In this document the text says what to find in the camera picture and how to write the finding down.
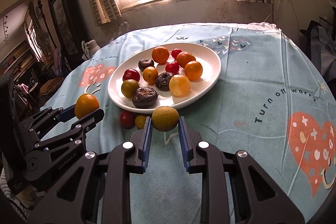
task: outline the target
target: orange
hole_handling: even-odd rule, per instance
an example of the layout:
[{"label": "orange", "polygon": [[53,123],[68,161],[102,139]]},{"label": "orange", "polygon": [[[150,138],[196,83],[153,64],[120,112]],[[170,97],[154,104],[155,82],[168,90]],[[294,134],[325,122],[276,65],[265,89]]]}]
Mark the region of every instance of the orange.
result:
[{"label": "orange", "polygon": [[190,61],[184,67],[184,75],[188,77],[189,80],[197,80],[202,76],[203,67],[200,62]]},{"label": "orange", "polygon": [[147,67],[142,73],[143,79],[148,83],[148,84],[154,84],[155,79],[158,77],[159,73],[155,67]]},{"label": "orange", "polygon": [[90,93],[82,94],[75,105],[75,115],[78,119],[83,118],[87,114],[99,108],[99,101],[97,97]]},{"label": "orange", "polygon": [[163,46],[156,47],[152,51],[152,59],[159,64],[167,62],[168,58],[169,58],[169,50],[167,50]]},{"label": "orange", "polygon": [[180,52],[176,57],[176,62],[184,68],[190,61],[196,61],[196,58],[188,52]]}]

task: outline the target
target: cherry tomato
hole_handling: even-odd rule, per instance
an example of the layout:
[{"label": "cherry tomato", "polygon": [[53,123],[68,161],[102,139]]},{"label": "cherry tomato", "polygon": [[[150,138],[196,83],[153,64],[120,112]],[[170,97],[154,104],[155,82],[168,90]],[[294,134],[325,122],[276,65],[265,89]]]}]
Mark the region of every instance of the cherry tomato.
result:
[{"label": "cherry tomato", "polygon": [[140,74],[139,74],[139,72],[137,72],[134,69],[127,69],[127,70],[125,70],[124,76],[123,76],[123,81],[126,81],[128,79],[133,79],[133,80],[139,82],[140,81]]},{"label": "cherry tomato", "polygon": [[175,48],[171,51],[171,56],[176,60],[177,55],[182,52],[179,48]]},{"label": "cherry tomato", "polygon": [[166,71],[171,72],[173,74],[178,74],[180,70],[180,66],[177,62],[170,62],[166,65]]},{"label": "cherry tomato", "polygon": [[132,112],[123,110],[119,115],[119,124],[124,128],[131,128],[134,126],[135,117]]}]

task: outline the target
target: oval plate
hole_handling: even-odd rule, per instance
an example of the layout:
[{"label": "oval plate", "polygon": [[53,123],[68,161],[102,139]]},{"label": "oval plate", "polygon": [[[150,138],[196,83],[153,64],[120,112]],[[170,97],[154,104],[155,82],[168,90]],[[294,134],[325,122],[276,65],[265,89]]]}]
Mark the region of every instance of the oval plate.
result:
[{"label": "oval plate", "polygon": [[[149,48],[138,54],[133,55],[125,62],[123,62],[111,75],[111,78],[108,83],[108,93],[111,100],[120,108],[136,112],[136,113],[144,113],[151,114],[160,106],[170,106],[175,109],[180,109],[191,103],[200,99],[204,94],[206,94],[217,82],[219,78],[219,74],[221,73],[222,63],[219,56],[210,48],[205,47],[203,45],[198,45],[194,43],[171,43],[162,45],[166,47],[169,52],[175,48],[180,48],[182,51],[189,52],[193,54],[196,58],[196,61],[200,62],[203,66],[203,74],[201,78],[195,81],[190,81],[191,89],[190,92],[185,96],[175,97],[168,92],[163,92],[158,90],[155,85],[149,85],[142,78],[142,72],[138,68],[138,62],[141,59],[152,58],[152,50],[155,48]],[[169,56],[167,62],[172,62],[174,59],[172,56]],[[158,65],[155,63],[155,67],[157,68],[158,73],[163,73],[165,71],[165,66],[167,63],[163,65]],[[121,93],[121,85],[123,83],[122,77],[124,75],[125,70],[127,69],[135,69],[140,75],[140,86],[148,86],[154,88],[158,94],[158,100],[152,108],[136,108],[131,99],[127,99]],[[184,70],[180,68],[180,74],[184,74]]]}]

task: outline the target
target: heart pattern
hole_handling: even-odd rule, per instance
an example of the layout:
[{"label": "heart pattern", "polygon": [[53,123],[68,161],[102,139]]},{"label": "heart pattern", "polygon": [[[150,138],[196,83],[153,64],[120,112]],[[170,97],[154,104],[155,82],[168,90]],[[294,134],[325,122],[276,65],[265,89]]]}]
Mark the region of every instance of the heart pattern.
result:
[{"label": "heart pattern", "polygon": [[330,121],[320,128],[314,117],[303,112],[295,112],[288,121],[288,143],[295,161],[306,174],[314,196],[325,180],[323,170],[334,162],[334,131]]},{"label": "heart pattern", "polygon": [[88,67],[83,73],[82,79],[78,86],[94,85],[96,82],[102,82],[110,78],[116,68],[109,66],[104,67],[104,64],[98,64],[94,67]]}]

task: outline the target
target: dark brown fruit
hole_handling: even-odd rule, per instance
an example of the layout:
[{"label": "dark brown fruit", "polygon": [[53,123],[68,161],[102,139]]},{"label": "dark brown fruit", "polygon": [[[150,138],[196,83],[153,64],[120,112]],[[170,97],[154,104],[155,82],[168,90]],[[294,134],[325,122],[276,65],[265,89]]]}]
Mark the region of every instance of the dark brown fruit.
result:
[{"label": "dark brown fruit", "polygon": [[169,81],[173,76],[171,72],[161,73],[155,80],[155,86],[161,91],[169,91]]},{"label": "dark brown fruit", "polygon": [[158,94],[154,89],[143,86],[136,90],[132,102],[136,108],[148,108],[153,106],[157,99]]},{"label": "dark brown fruit", "polygon": [[138,63],[138,67],[141,71],[144,71],[145,68],[154,67],[154,61],[152,59],[141,59]]}]

